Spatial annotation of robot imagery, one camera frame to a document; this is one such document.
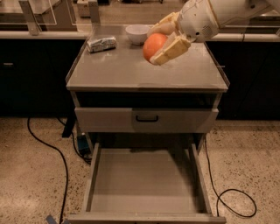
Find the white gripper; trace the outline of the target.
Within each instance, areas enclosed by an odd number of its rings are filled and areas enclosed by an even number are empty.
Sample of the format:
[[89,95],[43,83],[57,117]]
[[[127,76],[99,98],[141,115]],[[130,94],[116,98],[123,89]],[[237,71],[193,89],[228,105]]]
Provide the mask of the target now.
[[164,45],[150,57],[152,65],[162,66],[186,53],[191,42],[205,42],[218,34],[219,26],[210,0],[188,0],[181,11],[172,12],[148,31],[170,35]]

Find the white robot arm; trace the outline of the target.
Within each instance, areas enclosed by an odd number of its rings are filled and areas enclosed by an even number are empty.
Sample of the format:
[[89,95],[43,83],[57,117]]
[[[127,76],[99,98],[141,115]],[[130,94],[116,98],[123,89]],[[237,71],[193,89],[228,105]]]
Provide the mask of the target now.
[[234,22],[257,17],[269,10],[280,12],[280,0],[188,0],[154,24],[148,36],[161,33],[168,37],[149,62],[161,66],[186,53],[192,42],[204,42]]

